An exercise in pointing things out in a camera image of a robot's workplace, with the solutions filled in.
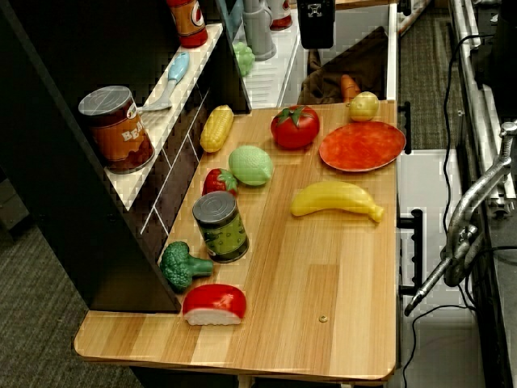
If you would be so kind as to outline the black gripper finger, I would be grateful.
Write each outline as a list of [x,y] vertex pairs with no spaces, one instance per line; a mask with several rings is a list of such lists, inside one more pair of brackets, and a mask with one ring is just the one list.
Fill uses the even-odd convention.
[[334,1],[297,2],[301,44],[304,48],[331,48],[334,45]]

